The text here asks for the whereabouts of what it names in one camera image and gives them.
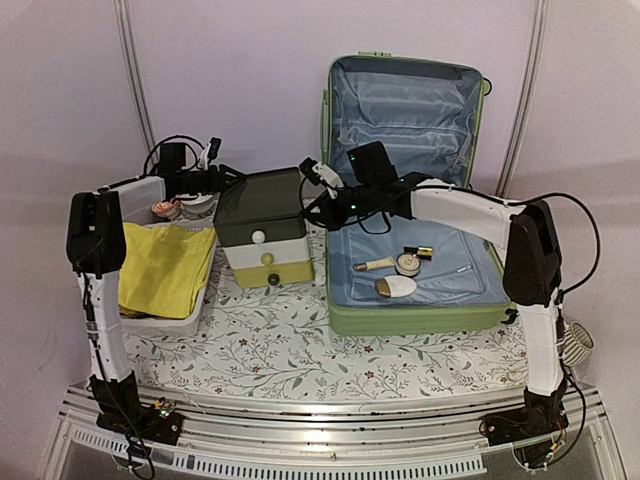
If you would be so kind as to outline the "drawer cabinet with dark top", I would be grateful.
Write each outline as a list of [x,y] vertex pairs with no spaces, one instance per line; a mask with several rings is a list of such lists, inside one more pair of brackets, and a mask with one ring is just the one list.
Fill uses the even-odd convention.
[[314,279],[296,168],[249,174],[221,194],[217,240],[243,289]]

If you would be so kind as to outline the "white plastic mesh basket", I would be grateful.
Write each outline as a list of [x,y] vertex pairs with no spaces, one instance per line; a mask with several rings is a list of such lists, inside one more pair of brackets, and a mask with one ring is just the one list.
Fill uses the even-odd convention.
[[197,332],[216,232],[204,221],[123,224],[126,257],[119,273],[127,329],[151,335]]

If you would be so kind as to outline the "plain yellow garment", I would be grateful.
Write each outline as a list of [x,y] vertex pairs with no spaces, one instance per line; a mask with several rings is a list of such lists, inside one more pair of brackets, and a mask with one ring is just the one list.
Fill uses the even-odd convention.
[[125,223],[126,258],[120,270],[119,306],[151,316],[184,320],[207,283],[215,230],[175,224]]

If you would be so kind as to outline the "green hard-shell suitcase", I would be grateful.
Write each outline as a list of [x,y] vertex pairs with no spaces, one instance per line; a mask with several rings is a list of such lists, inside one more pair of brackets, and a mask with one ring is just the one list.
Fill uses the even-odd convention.
[[327,232],[331,329],[398,336],[489,329],[512,301],[498,253],[513,209],[469,189],[485,94],[468,66],[344,56],[304,211]]

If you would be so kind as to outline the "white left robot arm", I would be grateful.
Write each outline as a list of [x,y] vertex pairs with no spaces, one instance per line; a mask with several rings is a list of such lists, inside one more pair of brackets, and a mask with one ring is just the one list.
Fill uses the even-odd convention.
[[213,163],[220,145],[219,138],[211,138],[191,168],[145,165],[136,177],[77,193],[71,201],[66,254],[82,295],[91,348],[89,385],[99,406],[97,425],[124,435],[133,446],[146,441],[176,445],[184,417],[169,399],[145,407],[139,398],[117,301],[126,253],[123,219],[179,194],[216,194],[237,185],[242,173]]

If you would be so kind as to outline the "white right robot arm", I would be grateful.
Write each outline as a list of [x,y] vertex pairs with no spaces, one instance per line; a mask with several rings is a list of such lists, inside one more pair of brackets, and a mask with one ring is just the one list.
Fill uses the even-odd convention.
[[303,215],[329,231],[378,213],[453,227],[505,250],[503,290],[524,330],[528,374],[520,408],[482,417],[480,432],[492,446],[515,443],[569,426],[562,403],[568,387],[561,313],[562,256],[550,208],[543,199],[506,200],[434,176],[399,175],[380,142],[348,153],[358,181],[345,185],[329,166],[306,158],[304,179],[325,191]]

